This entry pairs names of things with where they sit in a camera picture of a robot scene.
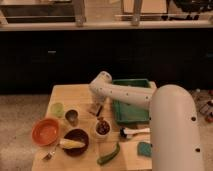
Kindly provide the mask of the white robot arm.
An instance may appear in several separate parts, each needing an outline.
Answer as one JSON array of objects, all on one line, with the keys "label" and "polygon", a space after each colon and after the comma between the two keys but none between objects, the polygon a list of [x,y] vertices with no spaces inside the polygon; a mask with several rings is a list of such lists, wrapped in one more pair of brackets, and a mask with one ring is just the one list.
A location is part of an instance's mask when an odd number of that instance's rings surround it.
[{"label": "white robot arm", "polygon": [[100,72],[89,84],[95,102],[109,97],[148,109],[152,171],[205,171],[196,105],[181,86],[159,88],[116,85]]}]

